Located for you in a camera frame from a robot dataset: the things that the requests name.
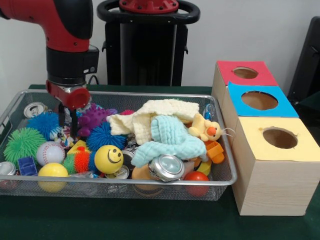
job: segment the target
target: light blue cloth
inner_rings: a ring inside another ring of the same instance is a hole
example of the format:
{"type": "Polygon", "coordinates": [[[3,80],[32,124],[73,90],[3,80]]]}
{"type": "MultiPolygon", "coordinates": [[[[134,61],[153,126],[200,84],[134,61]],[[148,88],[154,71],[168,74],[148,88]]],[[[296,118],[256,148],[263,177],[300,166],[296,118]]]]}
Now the light blue cloth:
{"type": "Polygon", "coordinates": [[[151,122],[154,141],[138,147],[131,164],[141,168],[160,155],[174,155],[181,160],[201,157],[207,159],[203,141],[191,136],[185,125],[175,116],[156,116],[151,122]]]}

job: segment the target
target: wooden box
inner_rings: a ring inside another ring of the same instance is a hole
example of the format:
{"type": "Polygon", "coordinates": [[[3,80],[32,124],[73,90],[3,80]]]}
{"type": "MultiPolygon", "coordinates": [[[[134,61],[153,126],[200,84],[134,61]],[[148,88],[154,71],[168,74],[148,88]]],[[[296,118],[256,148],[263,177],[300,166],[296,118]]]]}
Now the wooden box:
{"type": "Polygon", "coordinates": [[[320,179],[320,148],[302,121],[240,116],[235,131],[240,215],[304,215],[320,179]]]}
{"type": "MultiPolygon", "coordinates": [[[[225,126],[236,129],[238,116],[298,118],[278,86],[249,86],[229,82],[221,107],[225,126]]],[[[233,137],[228,136],[230,146],[233,137]]]]}
{"type": "Polygon", "coordinates": [[[217,61],[211,95],[223,105],[228,83],[249,86],[277,86],[277,82],[263,61],[217,61]]]}

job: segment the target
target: baseball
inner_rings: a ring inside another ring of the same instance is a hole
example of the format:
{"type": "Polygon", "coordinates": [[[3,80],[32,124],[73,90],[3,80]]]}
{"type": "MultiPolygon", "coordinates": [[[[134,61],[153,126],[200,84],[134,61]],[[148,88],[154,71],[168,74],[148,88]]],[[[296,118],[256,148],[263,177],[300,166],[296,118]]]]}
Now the baseball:
{"type": "Polygon", "coordinates": [[[43,143],[36,152],[36,160],[44,166],[49,163],[61,163],[65,159],[64,148],[54,141],[43,143]]]}

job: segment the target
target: white cloth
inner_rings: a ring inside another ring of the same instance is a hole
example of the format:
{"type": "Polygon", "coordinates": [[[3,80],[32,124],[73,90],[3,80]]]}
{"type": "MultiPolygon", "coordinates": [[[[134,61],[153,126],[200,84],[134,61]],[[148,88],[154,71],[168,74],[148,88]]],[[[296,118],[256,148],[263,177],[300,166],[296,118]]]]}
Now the white cloth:
{"type": "Polygon", "coordinates": [[[136,143],[142,145],[152,140],[151,121],[158,115],[177,116],[183,123],[191,123],[199,112],[199,104],[176,99],[149,100],[131,115],[112,115],[108,121],[111,135],[135,134],[136,143]]]}

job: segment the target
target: yellow ball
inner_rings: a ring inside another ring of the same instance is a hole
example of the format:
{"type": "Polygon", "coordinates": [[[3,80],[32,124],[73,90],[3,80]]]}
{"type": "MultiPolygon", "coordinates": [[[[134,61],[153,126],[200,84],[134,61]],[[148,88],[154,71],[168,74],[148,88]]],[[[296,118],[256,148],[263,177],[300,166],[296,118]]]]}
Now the yellow ball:
{"type": "Polygon", "coordinates": [[[105,145],[96,151],[94,164],[100,172],[114,174],[124,164],[124,155],[116,146],[105,145]]]}
{"type": "MultiPolygon", "coordinates": [[[[39,173],[39,177],[68,177],[67,169],[60,163],[52,162],[44,165],[39,173]]],[[[48,193],[57,193],[65,187],[66,182],[38,181],[38,185],[48,193]]]]}

